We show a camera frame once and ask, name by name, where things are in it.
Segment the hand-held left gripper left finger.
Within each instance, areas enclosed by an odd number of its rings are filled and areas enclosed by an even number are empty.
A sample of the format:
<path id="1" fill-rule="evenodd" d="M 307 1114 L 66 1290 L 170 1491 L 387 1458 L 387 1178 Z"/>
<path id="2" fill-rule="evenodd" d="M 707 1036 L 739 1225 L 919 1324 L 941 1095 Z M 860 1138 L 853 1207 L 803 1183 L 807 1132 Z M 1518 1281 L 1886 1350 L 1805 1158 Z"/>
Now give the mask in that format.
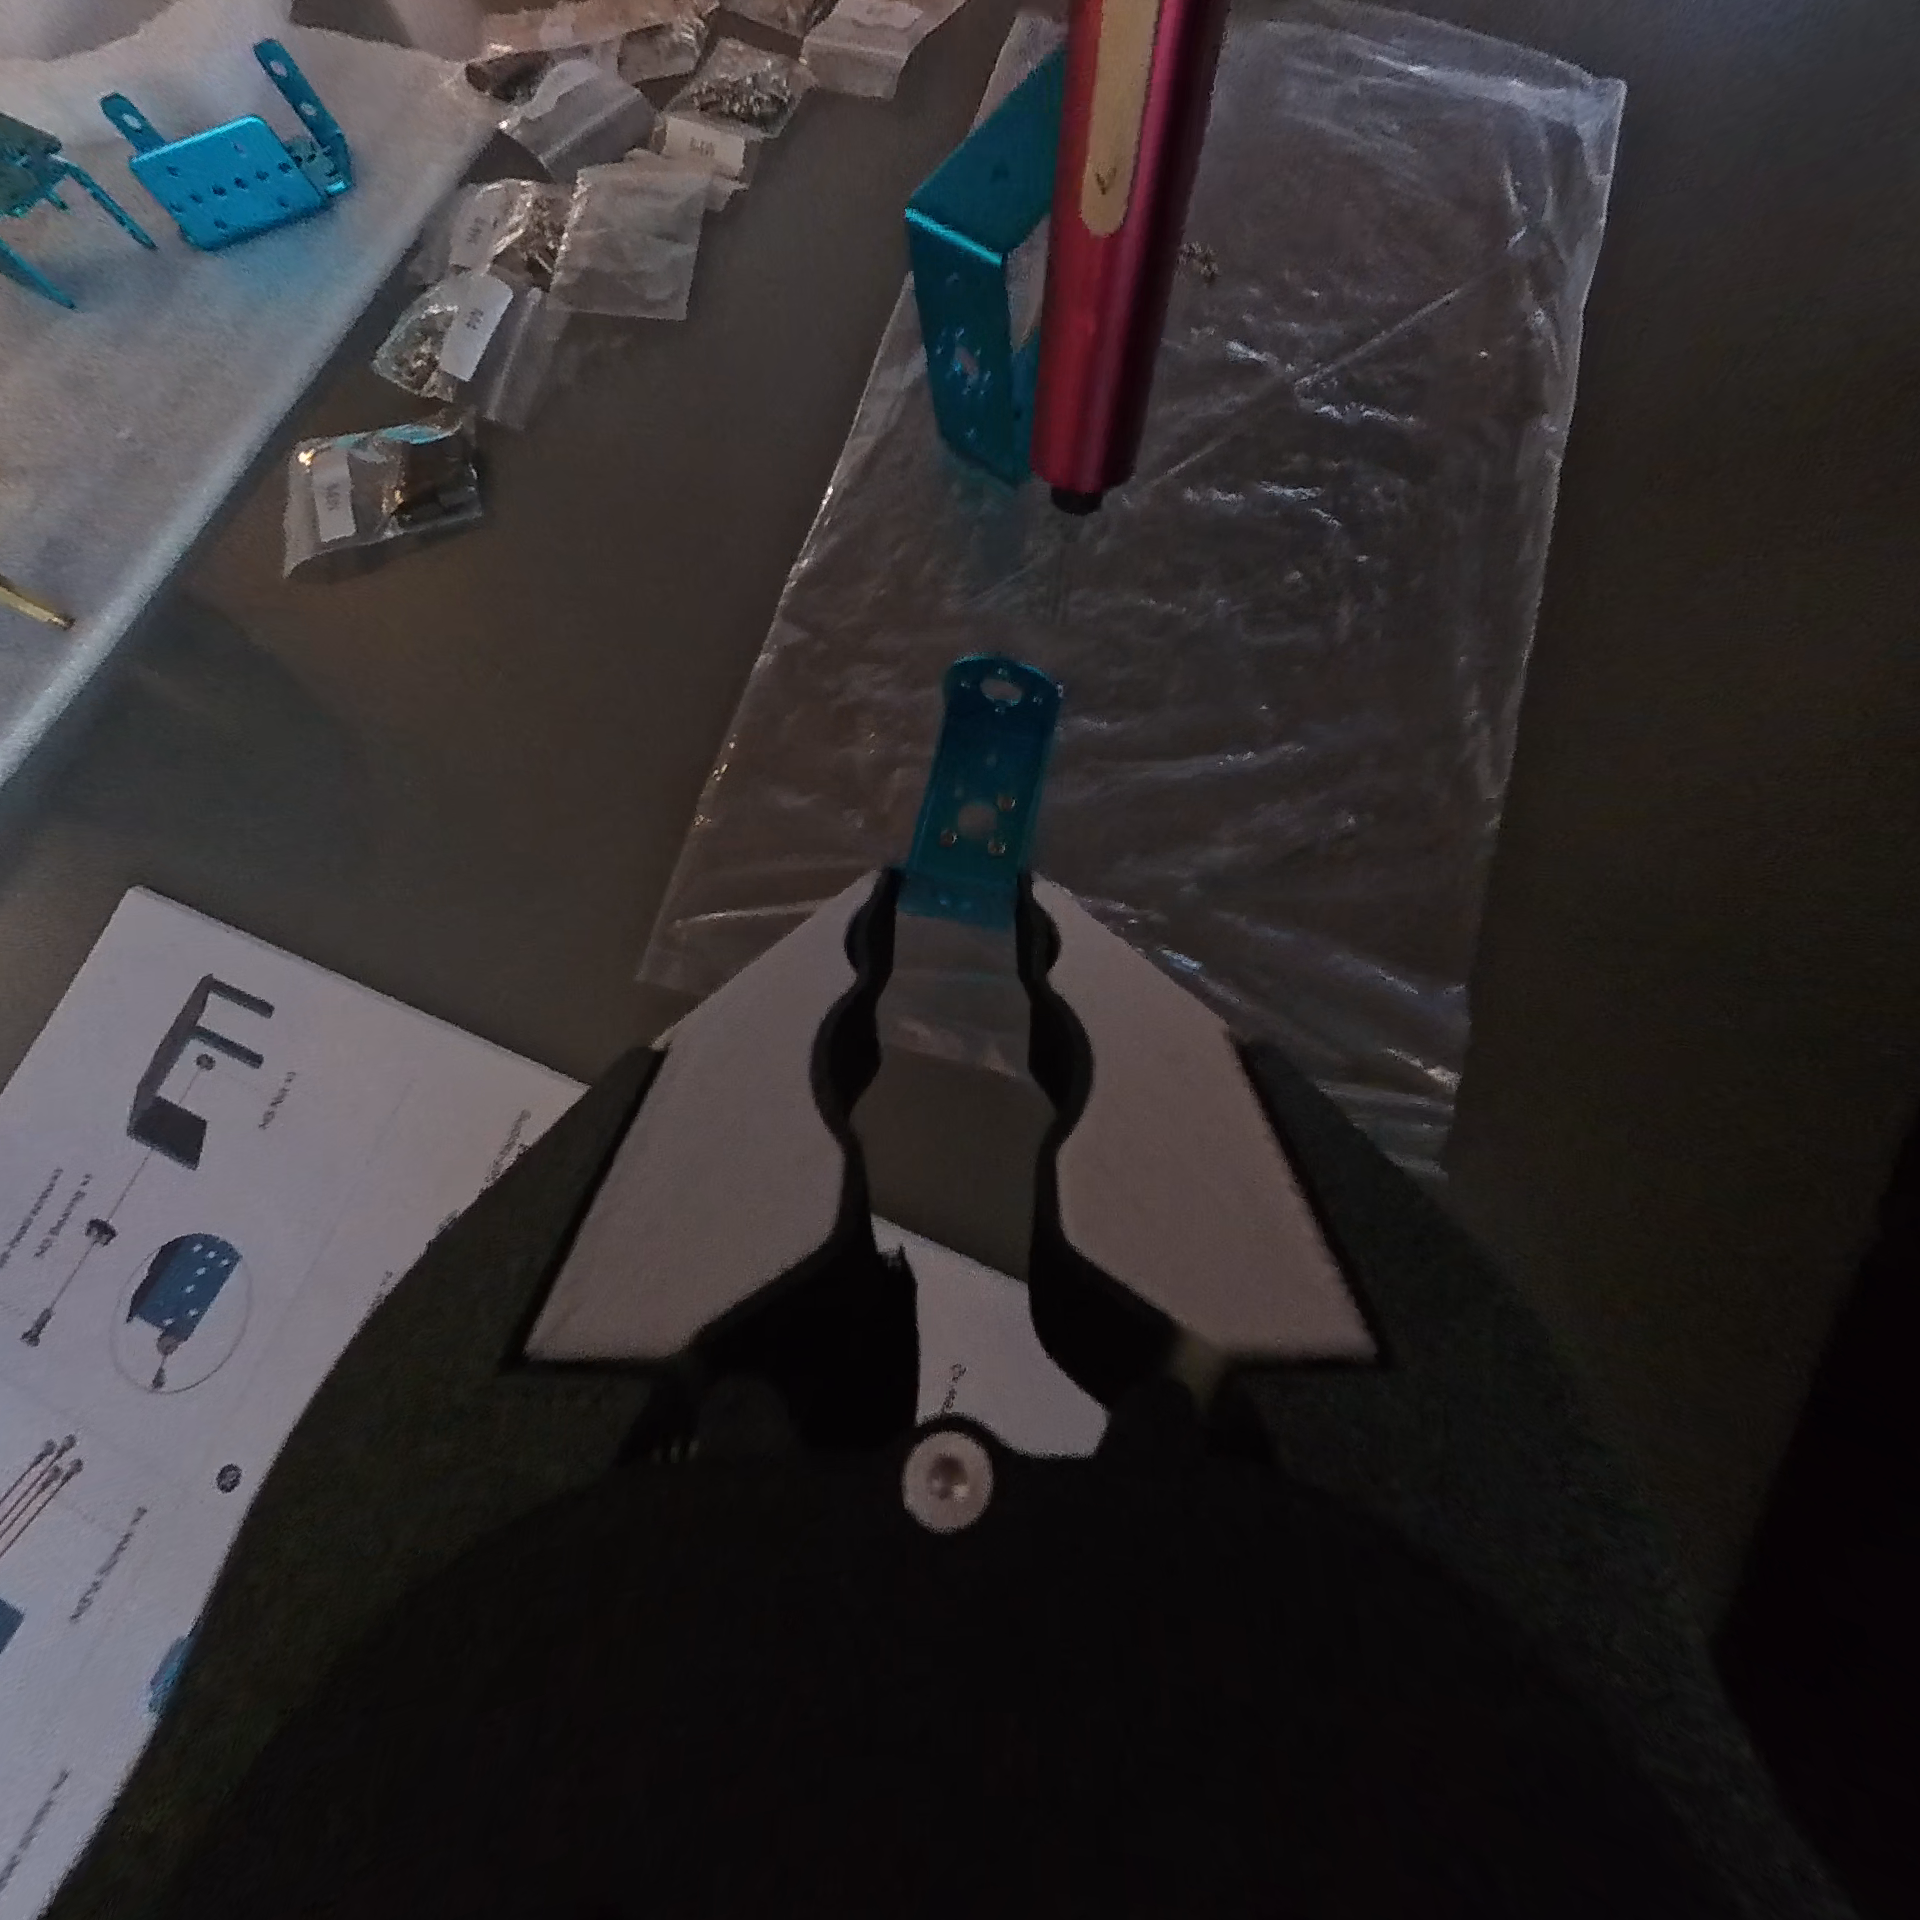
<path id="1" fill-rule="evenodd" d="M 890 1278 L 851 1120 L 877 1071 L 899 892 L 860 875 L 669 1030 L 527 1360 L 674 1360 L 783 1294 Z"/>

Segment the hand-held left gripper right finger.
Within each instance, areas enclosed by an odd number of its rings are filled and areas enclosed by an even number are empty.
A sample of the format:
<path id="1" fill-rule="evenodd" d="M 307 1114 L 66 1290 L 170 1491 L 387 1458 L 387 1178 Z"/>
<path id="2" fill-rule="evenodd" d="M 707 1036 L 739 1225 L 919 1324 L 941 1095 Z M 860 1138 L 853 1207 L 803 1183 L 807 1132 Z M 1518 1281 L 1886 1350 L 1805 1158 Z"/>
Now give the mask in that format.
<path id="1" fill-rule="evenodd" d="M 1230 1027 L 1063 884 L 1023 878 L 1046 1100 L 1026 1259 L 1063 1369 L 1370 1367 L 1381 1339 Z"/>

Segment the small blue servo bracket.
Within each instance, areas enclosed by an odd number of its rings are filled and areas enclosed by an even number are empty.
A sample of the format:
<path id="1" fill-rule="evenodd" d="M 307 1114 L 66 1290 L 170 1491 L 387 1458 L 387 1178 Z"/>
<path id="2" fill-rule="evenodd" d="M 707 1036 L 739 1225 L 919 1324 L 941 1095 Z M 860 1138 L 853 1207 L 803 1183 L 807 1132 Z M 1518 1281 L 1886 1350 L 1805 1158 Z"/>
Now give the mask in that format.
<path id="1" fill-rule="evenodd" d="M 1038 841 L 1066 692 L 1031 664 L 963 657 L 944 674 L 944 718 L 896 908 L 914 919 L 1007 928 Z"/>

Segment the red electric screwdriver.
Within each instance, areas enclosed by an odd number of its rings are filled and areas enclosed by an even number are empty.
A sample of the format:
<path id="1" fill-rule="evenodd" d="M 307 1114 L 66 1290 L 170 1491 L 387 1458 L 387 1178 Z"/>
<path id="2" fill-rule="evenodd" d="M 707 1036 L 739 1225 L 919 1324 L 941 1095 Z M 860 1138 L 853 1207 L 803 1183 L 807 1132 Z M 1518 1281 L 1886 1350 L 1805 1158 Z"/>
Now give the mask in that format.
<path id="1" fill-rule="evenodd" d="M 1224 3 L 1074 3 L 1029 464 L 1090 518 L 1136 472 Z"/>

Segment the white instruction booklet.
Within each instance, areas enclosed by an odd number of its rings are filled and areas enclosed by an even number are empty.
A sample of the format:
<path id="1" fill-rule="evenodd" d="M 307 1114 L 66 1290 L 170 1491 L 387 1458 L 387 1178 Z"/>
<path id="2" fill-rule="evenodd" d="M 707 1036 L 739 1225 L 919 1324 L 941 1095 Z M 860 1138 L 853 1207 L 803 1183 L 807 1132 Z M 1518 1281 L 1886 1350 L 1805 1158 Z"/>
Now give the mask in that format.
<path id="1" fill-rule="evenodd" d="M 5 1767 L 143 1737 L 372 1308 L 582 1083 L 133 889 L 5 1086 Z"/>

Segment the clear plastic bag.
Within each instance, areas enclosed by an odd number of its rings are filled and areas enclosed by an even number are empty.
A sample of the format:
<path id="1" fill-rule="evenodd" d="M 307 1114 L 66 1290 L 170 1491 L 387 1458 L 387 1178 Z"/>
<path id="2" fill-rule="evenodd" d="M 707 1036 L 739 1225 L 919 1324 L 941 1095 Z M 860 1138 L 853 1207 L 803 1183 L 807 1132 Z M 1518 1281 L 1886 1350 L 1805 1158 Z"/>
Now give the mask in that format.
<path id="1" fill-rule="evenodd" d="M 1624 84 L 1237 8 L 1133 480 L 940 441 L 911 287 L 662 889 L 701 999 L 902 858 L 959 657 L 1063 686 L 1038 875 L 1443 1179 Z"/>

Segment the pile of small screw bags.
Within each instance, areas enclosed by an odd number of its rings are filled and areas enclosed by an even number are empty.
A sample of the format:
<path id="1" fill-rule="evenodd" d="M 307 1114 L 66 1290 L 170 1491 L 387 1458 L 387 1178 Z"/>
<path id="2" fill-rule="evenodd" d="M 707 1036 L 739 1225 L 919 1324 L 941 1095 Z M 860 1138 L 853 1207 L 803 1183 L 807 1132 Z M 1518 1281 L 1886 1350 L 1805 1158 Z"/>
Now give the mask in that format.
<path id="1" fill-rule="evenodd" d="M 464 81 L 500 110 L 510 175 L 428 218 L 416 291 L 372 376 L 416 414 L 303 439 L 285 578 L 485 518 L 482 427 L 531 424 L 572 321 L 680 322 L 710 215 L 813 95 L 887 104 L 957 4 L 531 4 L 487 15 Z"/>

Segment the white foam board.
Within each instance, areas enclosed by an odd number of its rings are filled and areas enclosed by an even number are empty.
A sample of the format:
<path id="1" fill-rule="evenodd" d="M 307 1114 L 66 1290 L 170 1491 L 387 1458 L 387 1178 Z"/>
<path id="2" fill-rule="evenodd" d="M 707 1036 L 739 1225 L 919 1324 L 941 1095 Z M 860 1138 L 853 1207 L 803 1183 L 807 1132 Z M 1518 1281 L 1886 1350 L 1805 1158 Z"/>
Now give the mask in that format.
<path id="1" fill-rule="evenodd" d="M 66 729 L 404 249 L 492 136 L 462 67 L 480 4 L 3 4 L 5 112 L 50 130 L 156 241 L 86 199 L 5 222 L 75 303 L 5 281 L 5 576 L 70 617 L 5 609 L 3 780 Z M 100 112 L 163 138 L 282 107 L 279 40 L 343 128 L 355 183 L 318 215 L 189 247 Z"/>

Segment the blue long U bracket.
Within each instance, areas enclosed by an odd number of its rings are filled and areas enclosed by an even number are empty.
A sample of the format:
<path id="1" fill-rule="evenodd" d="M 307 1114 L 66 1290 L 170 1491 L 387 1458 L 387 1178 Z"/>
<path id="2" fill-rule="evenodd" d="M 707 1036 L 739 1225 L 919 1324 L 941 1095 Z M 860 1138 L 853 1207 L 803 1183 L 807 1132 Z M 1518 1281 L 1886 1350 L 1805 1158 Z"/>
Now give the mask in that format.
<path id="1" fill-rule="evenodd" d="M 940 434 L 1012 490 L 1031 474 L 1063 110 L 1055 48 L 920 183 L 902 218 Z"/>

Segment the blue perforated bent bracket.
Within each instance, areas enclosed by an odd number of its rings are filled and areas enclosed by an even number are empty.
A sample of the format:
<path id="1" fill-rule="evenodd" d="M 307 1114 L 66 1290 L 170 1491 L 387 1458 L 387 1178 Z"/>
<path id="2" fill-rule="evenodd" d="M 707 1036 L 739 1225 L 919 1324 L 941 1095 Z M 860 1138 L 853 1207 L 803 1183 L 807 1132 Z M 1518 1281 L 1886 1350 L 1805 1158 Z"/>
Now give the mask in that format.
<path id="1" fill-rule="evenodd" d="M 231 249 L 307 222 L 355 191 L 350 143 L 287 47 L 258 40 L 252 56 L 298 116 L 298 136 L 282 136 L 248 112 L 195 136 L 165 138 L 130 96 L 110 92 L 100 99 L 102 116 L 130 148 L 133 179 L 199 252 Z"/>

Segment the blue perforated flat bracket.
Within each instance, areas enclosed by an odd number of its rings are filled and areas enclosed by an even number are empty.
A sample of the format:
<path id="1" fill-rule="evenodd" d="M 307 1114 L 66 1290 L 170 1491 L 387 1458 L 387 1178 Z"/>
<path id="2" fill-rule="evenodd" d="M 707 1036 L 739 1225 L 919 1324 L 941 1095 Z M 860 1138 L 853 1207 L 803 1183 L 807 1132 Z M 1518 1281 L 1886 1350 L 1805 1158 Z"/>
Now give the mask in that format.
<path id="1" fill-rule="evenodd" d="M 16 224 L 38 209 L 69 212 L 66 188 L 75 188 L 102 210 L 127 239 L 147 252 L 158 252 L 152 239 L 100 188 L 92 175 L 63 156 L 56 136 L 40 130 L 8 112 L 3 112 L 3 222 Z M 40 268 L 19 255 L 3 239 L 3 274 L 11 283 L 56 305 L 63 312 L 80 312 L 80 305 Z"/>

